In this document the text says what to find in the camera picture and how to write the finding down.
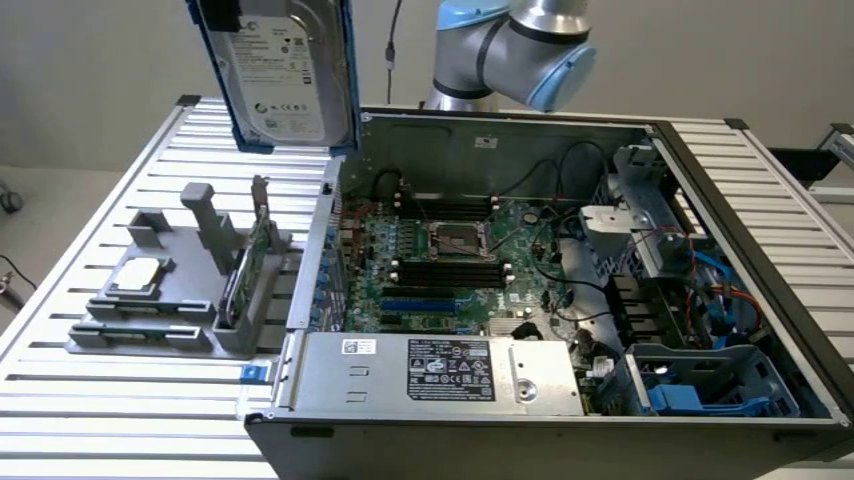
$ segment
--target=hard drive label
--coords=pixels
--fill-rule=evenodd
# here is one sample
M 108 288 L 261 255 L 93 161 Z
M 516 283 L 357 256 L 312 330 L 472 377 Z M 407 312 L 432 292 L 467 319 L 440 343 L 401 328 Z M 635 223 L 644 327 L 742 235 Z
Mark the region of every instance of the hard drive label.
M 231 33 L 249 122 L 276 140 L 324 137 L 311 39 L 287 17 L 244 15 Z
M 412 400 L 495 401 L 488 341 L 409 339 L 407 362 Z

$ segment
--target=white wall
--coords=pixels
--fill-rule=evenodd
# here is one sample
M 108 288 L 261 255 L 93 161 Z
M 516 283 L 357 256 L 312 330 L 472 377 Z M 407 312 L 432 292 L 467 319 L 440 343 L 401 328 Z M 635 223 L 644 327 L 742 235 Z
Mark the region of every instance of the white wall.
M 393 0 L 353 0 L 364 103 Z M 395 103 L 431 81 L 439 0 L 404 0 Z M 568 110 L 744 118 L 811 146 L 854 122 L 850 0 L 592 0 L 593 76 Z M 0 0 L 0 164 L 122 169 L 181 93 L 216 94 L 182 0 Z

